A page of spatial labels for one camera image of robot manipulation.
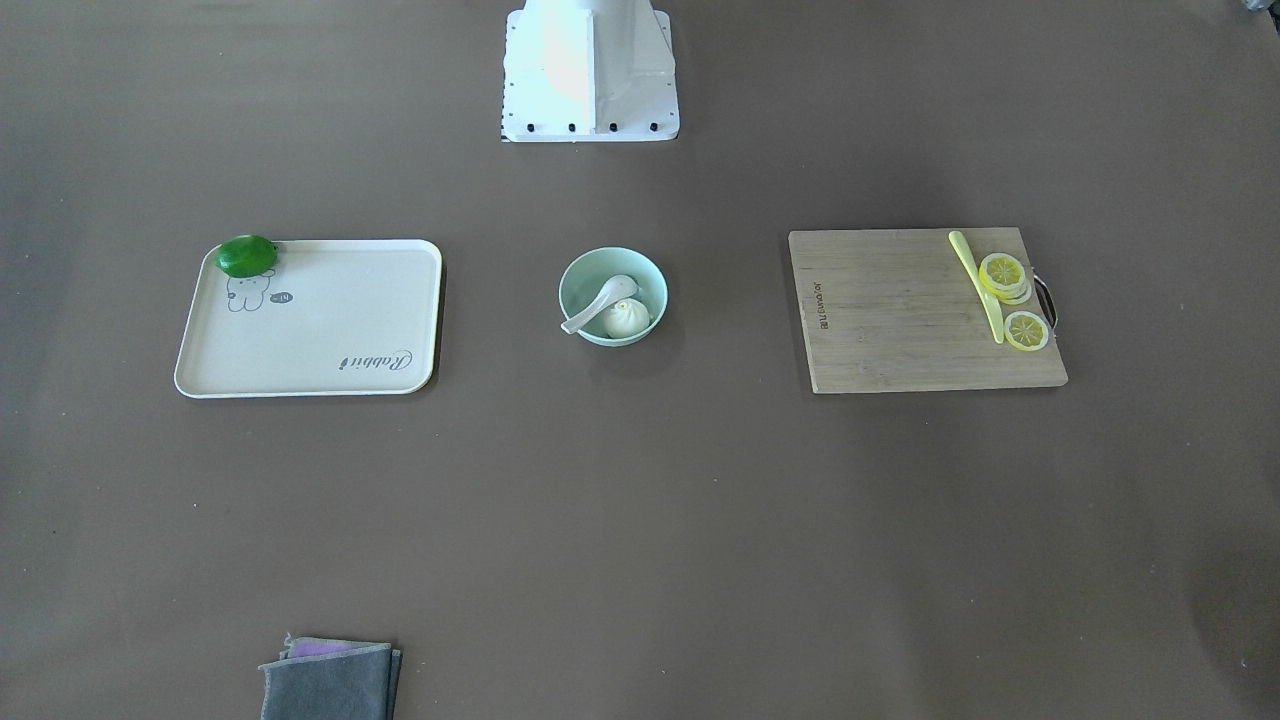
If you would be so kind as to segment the white steamed bun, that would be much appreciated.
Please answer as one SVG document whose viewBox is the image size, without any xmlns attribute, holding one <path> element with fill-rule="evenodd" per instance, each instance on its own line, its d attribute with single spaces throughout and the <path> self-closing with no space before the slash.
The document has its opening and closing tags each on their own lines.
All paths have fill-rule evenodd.
<svg viewBox="0 0 1280 720">
<path fill-rule="evenodd" d="M 625 340 L 645 331 L 652 322 L 652 314 L 644 302 L 630 297 L 608 306 L 600 314 L 600 319 L 609 338 Z"/>
</svg>

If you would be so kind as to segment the white ceramic spoon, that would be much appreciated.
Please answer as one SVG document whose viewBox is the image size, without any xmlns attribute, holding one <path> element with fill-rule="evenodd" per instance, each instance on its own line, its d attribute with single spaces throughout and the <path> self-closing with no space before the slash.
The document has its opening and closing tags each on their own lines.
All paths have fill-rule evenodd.
<svg viewBox="0 0 1280 720">
<path fill-rule="evenodd" d="M 561 329 L 566 334 L 576 334 L 609 306 L 632 297 L 636 292 L 637 283 L 632 277 L 613 275 L 602 284 L 595 299 L 584 310 L 561 323 Z"/>
</svg>

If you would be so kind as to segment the light green bowl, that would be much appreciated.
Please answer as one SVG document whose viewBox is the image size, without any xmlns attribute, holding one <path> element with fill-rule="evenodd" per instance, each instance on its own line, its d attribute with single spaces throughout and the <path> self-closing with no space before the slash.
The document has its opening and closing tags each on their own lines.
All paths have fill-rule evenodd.
<svg viewBox="0 0 1280 720">
<path fill-rule="evenodd" d="M 644 305 L 649 322 L 631 334 L 613 337 L 605 328 L 605 313 L 600 313 L 579 329 L 579 336 L 602 347 L 635 345 L 657 328 L 669 306 L 666 277 L 650 258 L 631 249 L 603 247 L 575 259 L 561 277 L 558 300 L 564 319 L 584 311 L 613 275 L 627 275 L 636 282 L 637 292 L 627 301 Z"/>
</svg>

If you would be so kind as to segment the bamboo cutting board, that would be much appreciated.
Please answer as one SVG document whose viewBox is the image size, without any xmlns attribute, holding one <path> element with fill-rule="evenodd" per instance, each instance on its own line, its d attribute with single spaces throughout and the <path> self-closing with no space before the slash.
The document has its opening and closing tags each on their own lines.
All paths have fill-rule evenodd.
<svg viewBox="0 0 1280 720">
<path fill-rule="evenodd" d="M 997 343 L 945 228 L 792 231 L 788 251 L 818 395 L 1052 388 L 1056 340 Z"/>
</svg>

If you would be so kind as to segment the cream plastic tray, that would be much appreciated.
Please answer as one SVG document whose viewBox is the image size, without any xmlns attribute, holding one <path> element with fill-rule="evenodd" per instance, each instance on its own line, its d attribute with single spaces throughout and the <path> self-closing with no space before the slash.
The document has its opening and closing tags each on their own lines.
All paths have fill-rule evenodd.
<svg viewBox="0 0 1280 720">
<path fill-rule="evenodd" d="M 175 361 L 191 398 L 408 395 L 436 365 L 444 263 L 426 240 L 283 240 L 265 275 L 202 260 Z"/>
</svg>

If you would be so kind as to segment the yellow plastic knife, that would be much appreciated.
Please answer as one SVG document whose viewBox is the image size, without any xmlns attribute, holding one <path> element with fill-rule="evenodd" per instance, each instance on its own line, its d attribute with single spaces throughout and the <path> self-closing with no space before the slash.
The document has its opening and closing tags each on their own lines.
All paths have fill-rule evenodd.
<svg viewBox="0 0 1280 720">
<path fill-rule="evenodd" d="M 972 247 L 966 241 L 966 237 L 960 231 L 948 232 L 948 242 L 955 251 L 957 259 L 963 264 L 973 288 L 984 309 L 987 322 L 989 323 L 989 331 L 993 342 L 1002 345 L 1005 342 L 1005 329 L 1004 329 L 1004 313 L 1001 305 L 993 293 L 983 284 L 979 274 L 979 264 L 977 263 Z"/>
</svg>

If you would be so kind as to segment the stacked lemon slices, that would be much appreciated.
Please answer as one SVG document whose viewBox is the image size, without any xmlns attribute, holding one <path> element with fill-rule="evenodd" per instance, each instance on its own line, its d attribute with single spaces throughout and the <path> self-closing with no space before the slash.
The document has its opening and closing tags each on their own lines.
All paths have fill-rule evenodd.
<svg viewBox="0 0 1280 720">
<path fill-rule="evenodd" d="M 1030 277 L 1025 266 L 1012 255 L 992 252 L 984 256 L 978 266 L 980 284 L 1001 304 L 1016 306 L 1029 301 L 1033 295 Z"/>
</svg>

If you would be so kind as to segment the lemon slice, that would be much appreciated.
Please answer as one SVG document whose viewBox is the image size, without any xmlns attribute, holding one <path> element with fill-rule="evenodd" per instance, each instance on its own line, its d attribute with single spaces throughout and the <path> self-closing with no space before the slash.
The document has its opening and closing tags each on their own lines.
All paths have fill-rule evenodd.
<svg viewBox="0 0 1280 720">
<path fill-rule="evenodd" d="M 1005 316 L 1004 340 L 1019 351 L 1041 351 L 1050 345 L 1051 337 L 1050 324 L 1034 313 L 1015 311 Z"/>
</svg>

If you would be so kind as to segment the grey folded cloth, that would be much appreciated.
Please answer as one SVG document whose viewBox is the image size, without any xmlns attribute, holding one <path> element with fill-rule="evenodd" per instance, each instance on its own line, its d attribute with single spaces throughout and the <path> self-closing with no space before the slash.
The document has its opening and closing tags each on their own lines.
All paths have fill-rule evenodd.
<svg viewBox="0 0 1280 720">
<path fill-rule="evenodd" d="M 287 635 L 264 675 L 261 719 L 392 719 L 402 664 L 385 642 Z"/>
</svg>

